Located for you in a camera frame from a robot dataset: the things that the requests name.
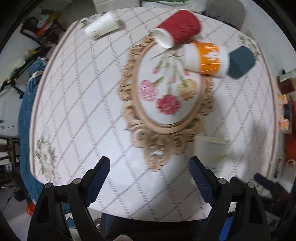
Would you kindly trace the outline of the dark teal cup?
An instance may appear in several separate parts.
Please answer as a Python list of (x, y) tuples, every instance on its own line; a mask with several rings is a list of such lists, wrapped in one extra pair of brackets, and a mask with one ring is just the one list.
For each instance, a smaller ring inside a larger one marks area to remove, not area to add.
[(253, 52), (245, 46), (241, 46), (230, 52), (230, 66), (228, 75), (233, 79), (241, 78), (255, 65)]

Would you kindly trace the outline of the orange and white paper cup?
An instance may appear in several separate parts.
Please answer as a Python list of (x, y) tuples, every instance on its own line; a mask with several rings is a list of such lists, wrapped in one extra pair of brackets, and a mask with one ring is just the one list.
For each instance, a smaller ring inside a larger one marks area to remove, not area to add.
[(230, 67), (230, 56), (223, 46), (192, 42), (182, 45), (184, 68), (203, 75), (224, 77)]

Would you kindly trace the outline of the red ribbed paper cup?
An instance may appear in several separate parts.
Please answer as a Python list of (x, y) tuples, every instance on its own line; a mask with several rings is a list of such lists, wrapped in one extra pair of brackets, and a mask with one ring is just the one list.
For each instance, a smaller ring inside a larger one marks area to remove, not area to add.
[(181, 9), (158, 25), (153, 30), (152, 36), (161, 47), (171, 49), (199, 34), (201, 28), (201, 23), (196, 15)]

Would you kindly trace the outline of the white floral paper cup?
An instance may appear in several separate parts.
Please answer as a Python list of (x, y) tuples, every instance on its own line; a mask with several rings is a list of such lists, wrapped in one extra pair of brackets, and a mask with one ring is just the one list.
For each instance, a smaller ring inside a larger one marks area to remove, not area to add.
[(83, 26), (86, 35), (93, 40), (97, 40), (110, 33), (123, 30), (124, 23), (117, 19), (115, 14), (111, 11), (101, 15), (88, 18)]

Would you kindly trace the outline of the blue quilted fabric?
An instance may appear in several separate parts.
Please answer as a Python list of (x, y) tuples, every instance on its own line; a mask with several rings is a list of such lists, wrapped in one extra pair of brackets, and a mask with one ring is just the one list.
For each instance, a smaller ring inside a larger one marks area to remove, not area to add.
[(29, 67), (29, 80), (23, 94), (18, 115), (18, 136), (20, 138), (20, 173), (28, 195), (35, 204), (43, 189), (43, 184), (37, 181), (30, 171), (30, 123), (37, 88), (46, 65), (37, 58)]

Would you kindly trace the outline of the orange tissue pack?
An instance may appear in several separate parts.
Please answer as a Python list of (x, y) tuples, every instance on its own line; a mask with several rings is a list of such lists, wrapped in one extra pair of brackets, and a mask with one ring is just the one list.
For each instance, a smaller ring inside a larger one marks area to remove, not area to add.
[(278, 96), (278, 127), (284, 134), (290, 133), (290, 105), (286, 95)]

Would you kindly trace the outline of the black metal rack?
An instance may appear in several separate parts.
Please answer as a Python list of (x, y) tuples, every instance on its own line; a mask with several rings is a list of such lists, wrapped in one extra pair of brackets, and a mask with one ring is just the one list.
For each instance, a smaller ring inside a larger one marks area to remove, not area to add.
[(56, 20), (46, 20), (41, 27), (39, 21), (34, 16), (25, 20), (21, 26), (20, 33), (43, 46), (47, 43), (58, 44), (60, 32), (66, 32), (63, 26)]

